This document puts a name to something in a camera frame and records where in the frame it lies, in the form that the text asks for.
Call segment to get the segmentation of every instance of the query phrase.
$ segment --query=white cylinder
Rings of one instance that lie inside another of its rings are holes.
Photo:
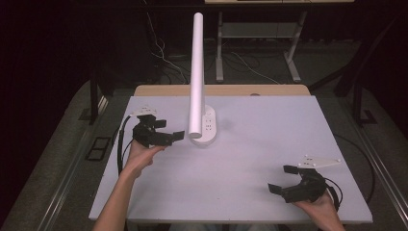
[[[191,51],[191,83],[190,83],[190,123],[189,136],[197,139],[202,136],[201,118],[204,102],[204,67],[203,67],[203,15],[194,15],[192,51]]]

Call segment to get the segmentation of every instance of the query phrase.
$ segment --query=gray floor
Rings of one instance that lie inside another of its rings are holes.
[[[206,84],[215,84],[215,58],[212,41],[208,41],[206,56]],[[337,70],[353,57],[359,46],[353,41],[333,41],[300,43],[294,61],[302,77],[302,84],[309,86],[329,73]],[[236,52],[253,69],[273,78],[281,84],[291,84],[282,51],[289,47],[287,41],[230,42],[224,44],[224,84],[273,84],[269,79],[248,71]],[[174,61],[175,64],[190,69],[189,62]],[[166,69],[158,84],[180,84],[177,70]],[[370,192],[370,168],[367,160],[354,145],[379,156],[390,172],[396,186],[403,195],[408,194],[407,175],[408,141],[378,105],[375,98],[364,92],[363,108],[370,110],[377,124],[365,125],[363,129],[355,126],[350,119],[350,96],[337,98],[332,93],[333,81],[313,92],[319,100],[321,109],[335,134],[336,141],[344,154],[353,176],[364,196]],[[33,171],[20,197],[13,206],[2,231],[9,230],[90,230],[93,222],[88,219],[90,207],[102,177],[107,155],[101,162],[85,160],[90,146],[96,137],[114,139],[115,131],[123,117],[124,110],[133,89],[117,89],[113,96],[102,101],[101,116],[89,126],[81,120],[84,110],[89,108],[89,83],[77,92],[66,109],[65,116],[45,148],[37,167]],[[388,191],[389,186],[376,178],[375,191],[369,203],[374,223],[348,225],[346,230],[405,230],[395,204]],[[313,224],[290,225],[292,230],[316,230]]]

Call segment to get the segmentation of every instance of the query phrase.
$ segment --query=human hand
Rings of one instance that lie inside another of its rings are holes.
[[[321,230],[344,230],[328,191],[313,203],[310,201],[298,201],[293,204],[302,209]]]
[[[145,147],[135,140],[132,140],[129,157],[123,170],[130,171],[138,178],[141,171],[153,164],[153,156],[159,151],[165,150],[165,146]]]

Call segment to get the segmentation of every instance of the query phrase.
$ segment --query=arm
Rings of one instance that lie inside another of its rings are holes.
[[[92,230],[123,230],[136,178],[145,167],[153,164],[153,156],[164,149],[163,146],[146,148],[132,140],[128,161]]]
[[[298,201],[294,205],[302,209],[318,228],[324,231],[345,230],[328,192],[325,192],[324,195],[313,203]]]

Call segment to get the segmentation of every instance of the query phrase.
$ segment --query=dark background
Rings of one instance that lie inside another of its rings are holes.
[[[1,109],[5,128],[1,133],[0,225],[71,98],[92,73],[104,94],[112,94],[118,87],[154,83],[157,78],[145,13],[137,8],[89,7],[96,2],[83,0],[80,3],[87,7],[81,8],[66,0],[0,1]],[[142,4],[141,1],[115,2],[123,6],[129,3]],[[148,3],[177,6],[203,1]],[[370,41],[398,15],[403,3],[367,0],[356,1],[352,8],[313,9],[305,22],[303,41]],[[366,88],[408,137],[407,14],[395,22],[380,42],[362,76]],[[167,46],[189,52],[190,43],[186,40],[191,40],[193,12],[159,11],[152,15],[155,29]],[[234,12],[227,17],[242,20],[240,15]],[[245,15],[260,20],[270,17],[268,13]],[[208,12],[205,16],[205,36],[215,38],[217,13]],[[280,19],[288,17],[290,13],[282,13]]]

